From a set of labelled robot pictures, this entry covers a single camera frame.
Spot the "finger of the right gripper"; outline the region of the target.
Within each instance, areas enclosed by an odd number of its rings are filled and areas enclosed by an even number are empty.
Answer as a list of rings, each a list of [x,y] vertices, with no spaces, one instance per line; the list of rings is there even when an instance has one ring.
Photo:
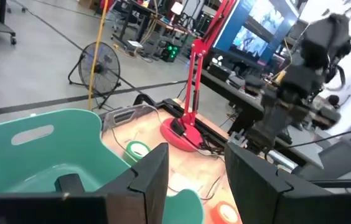
[[[272,148],[275,145],[276,138],[279,135],[283,135],[283,130],[270,130],[270,129],[265,129],[263,131],[263,152],[267,156],[269,151],[272,150]]]
[[[248,150],[254,154],[259,154],[266,149],[266,143],[262,135],[256,131],[248,131]]]

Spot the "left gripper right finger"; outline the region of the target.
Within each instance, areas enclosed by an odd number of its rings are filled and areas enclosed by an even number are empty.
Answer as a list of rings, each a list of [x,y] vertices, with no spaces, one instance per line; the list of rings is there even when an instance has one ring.
[[[305,180],[232,142],[225,165],[243,224],[351,224],[351,179]]]

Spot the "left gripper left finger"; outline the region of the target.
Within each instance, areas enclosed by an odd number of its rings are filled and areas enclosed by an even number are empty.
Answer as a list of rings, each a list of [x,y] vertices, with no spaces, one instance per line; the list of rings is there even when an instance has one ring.
[[[0,224],[161,224],[168,171],[163,142],[94,192],[0,194]]]

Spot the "black stapler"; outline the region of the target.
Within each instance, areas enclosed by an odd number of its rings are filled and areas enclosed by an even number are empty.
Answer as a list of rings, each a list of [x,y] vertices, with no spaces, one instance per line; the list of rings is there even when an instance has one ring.
[[[57,192],[77,194],[85,191],[78,174],[66,174],[58,177],[54,183]]]

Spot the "orange tape roll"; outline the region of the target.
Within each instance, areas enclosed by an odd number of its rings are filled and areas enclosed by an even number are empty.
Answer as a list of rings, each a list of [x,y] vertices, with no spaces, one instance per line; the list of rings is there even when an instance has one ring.
[[[237,210],[228,202],[220,201],[210,211],[214,224],[241,224]]]

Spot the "green tape roll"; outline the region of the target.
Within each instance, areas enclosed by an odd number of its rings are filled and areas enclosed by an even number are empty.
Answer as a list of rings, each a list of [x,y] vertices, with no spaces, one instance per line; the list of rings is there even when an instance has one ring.
[[[141,141],[130,141],[126,146],[123,154],[124,161],[130,166],[140,161],[144,156],[149,154],[151,148]]]

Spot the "teal plastic bin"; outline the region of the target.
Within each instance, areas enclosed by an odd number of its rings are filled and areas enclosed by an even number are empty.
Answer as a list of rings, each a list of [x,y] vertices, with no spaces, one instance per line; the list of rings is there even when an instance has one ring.
[[[52,193],[55,181],[78,174],[94,192],[129,169],[101,140],[102,122],[87,110],[66,109],[0,123],[0,194]],[[166,220],[166,194],[161,224]]]

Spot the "computer monitor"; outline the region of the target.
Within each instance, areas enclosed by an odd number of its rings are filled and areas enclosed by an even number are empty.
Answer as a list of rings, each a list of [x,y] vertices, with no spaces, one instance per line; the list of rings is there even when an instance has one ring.
[[[265,66],[298,17],[293,0],[236,0],[212,48]]]

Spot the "red desk lamp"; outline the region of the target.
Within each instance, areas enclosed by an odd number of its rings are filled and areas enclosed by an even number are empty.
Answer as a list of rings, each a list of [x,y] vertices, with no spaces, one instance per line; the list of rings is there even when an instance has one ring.
[[[204,58],[238,2],[239,0],[222,0],[204,36],[192,42],[184,112],[179,118],[168,118],[161,123],[160,131],[164,139],[182,151],[194,152],[204,143],[196,118]]]

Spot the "black computer with green lights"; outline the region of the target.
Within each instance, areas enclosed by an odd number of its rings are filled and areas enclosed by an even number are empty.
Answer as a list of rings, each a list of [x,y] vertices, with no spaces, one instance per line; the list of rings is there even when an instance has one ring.
[[[180,47],[178,45],[167,42],[162,50],[160,58],[165,62],[174,62]]]

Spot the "black floor fan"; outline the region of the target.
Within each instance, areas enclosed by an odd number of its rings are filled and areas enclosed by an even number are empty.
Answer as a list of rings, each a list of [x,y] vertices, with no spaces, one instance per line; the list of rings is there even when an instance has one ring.
[[[77,63],[68,74],[70,85],[83,86],[90,89],[90,75],[93,72],[91,96],[103,98],[96,108],[103,109],[108,98],[121,86],[121,67],[119,58],[113,48],[104,42],[87,45],[81,52]]]

